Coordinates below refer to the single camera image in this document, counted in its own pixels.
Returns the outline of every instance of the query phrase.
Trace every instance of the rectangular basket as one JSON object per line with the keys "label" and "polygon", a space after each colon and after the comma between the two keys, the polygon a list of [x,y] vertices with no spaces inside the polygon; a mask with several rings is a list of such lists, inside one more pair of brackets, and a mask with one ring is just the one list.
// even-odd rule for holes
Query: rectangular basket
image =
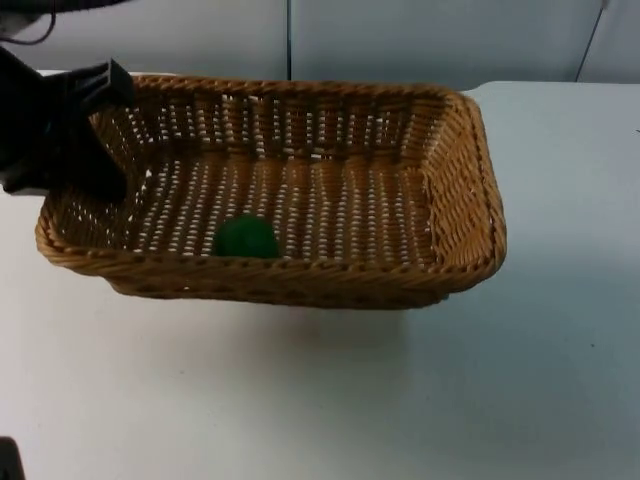
{"label": "rectangular basket", "polygon": [[[50,192],[36,237],[56,265],[142,297],[404,309],[505,258],[480,112],[461,94],[170,76],[136,89],[135,108],[93,119],[127,198]],[[242,213],[273,224],[282,258],[213,256]]]}

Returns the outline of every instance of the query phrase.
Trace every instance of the woven basket bottom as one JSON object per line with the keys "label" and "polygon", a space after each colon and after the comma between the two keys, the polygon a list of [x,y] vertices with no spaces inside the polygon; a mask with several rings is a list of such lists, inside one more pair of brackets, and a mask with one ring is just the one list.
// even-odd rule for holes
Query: woven basket bottom
{"label": "woven basket bottom", "polygon": [[408,162],[164,152],[154,155],[135,198],[124,245],[133,252],[208,256],[222,222],[252,213],[272,222],[287,259],[435,260],[424,174]]}

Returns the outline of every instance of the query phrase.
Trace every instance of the green ball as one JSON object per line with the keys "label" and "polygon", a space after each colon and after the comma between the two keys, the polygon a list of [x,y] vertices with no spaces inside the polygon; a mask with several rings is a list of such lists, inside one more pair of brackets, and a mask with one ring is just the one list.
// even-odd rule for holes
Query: green ball
{"label": "green ball", "polygon": [[241,215],[224,222],[214,238],[214,254],[219,257],[280,257],[273,227],[255,215]]}

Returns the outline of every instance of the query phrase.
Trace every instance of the cable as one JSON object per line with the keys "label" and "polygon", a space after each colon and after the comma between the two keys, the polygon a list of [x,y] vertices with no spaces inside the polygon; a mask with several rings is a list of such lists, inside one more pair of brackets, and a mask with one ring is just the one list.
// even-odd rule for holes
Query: cable
{"label": "cable", "polygon": [[32,46],[38,45],[44,42],[49,36],[53,33],[53,29],[56,26],[57,14],[56,14],[56,0],[51,0],[51,20],[49,21],[49,27],[47,31],[39,38],[35,40],[16,40],[15,38],[3,37],[0,36],[0,42],[6,42],[11,45],[24,45],[24,46]]}

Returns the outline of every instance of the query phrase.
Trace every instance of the basket rim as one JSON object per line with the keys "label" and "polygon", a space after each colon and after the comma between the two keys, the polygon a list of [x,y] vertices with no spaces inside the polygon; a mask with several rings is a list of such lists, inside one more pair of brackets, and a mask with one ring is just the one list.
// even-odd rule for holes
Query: basket rim
{"label": "basket rim", "polygon": [[341,95],[363,96],[438,96],[445,101],[461,105],[470,100],[465,95],[449,87],[425,83],[360,83],[335,80],[246,80],[224,77],[205,77],[198,75],[162,75],[144,74],[134,77],[135,86],[142,90],[154,88],[162,90],[202,91],[215,94],[326,94],[332,97]]}
{"label": "basket rim", "polygon": [[473,134],[476,138],[477,162],[483,179],[482,204],[487,208],[491,225],[488,226],[491,249],[488,254],[479,256],[474,262],[465,265],[430,264],[383,264],[373,262],[349,262],[332,259],[302,260],[273,259],[262,260],[236,257],[188,256],[175,252],[138,253],[112,248],[93,248],[74,245],[62,238],[53,228],[55,214],[51,210],[49,197],[41,209],[36,226],[36,243],[38,250],[55,265],[70,268],[77,273],[102,276],[106,278],[132,277],[146,275],[165,275],[168,272],[180,272],[185,280],[202,280],[230,273],[234,281],[247,281],[259,272],[271,271],[281,279],[290,275],[298,276],[307,270],[323,271],[325,276],[339,283],[353,282],[353,274],[362,273],[365,283],[375,282],[384,277],[394,281],[406,289],[437,288],[446,283],[450,292],[462,291],[491,277],[501,267],[506,257],[506,224],[502,200],[497,189],[497,182],[490,162],[484,123],[475,101],[447,87],[427,84],[364,84],[349,82],[308,82],[308,81],[259,81],[236,80],[199,76],[167,76],[141,75],[134,78],[136,86],[144,92],[157,94],[158,90],[172,91],[187,89],[202,91],[205,94],[269,94],[269,93],[312,93],[327,94],[333,97],[340,95],[411,95],[433,96],[443,98],[451,107],[464,109],[471,120]]}

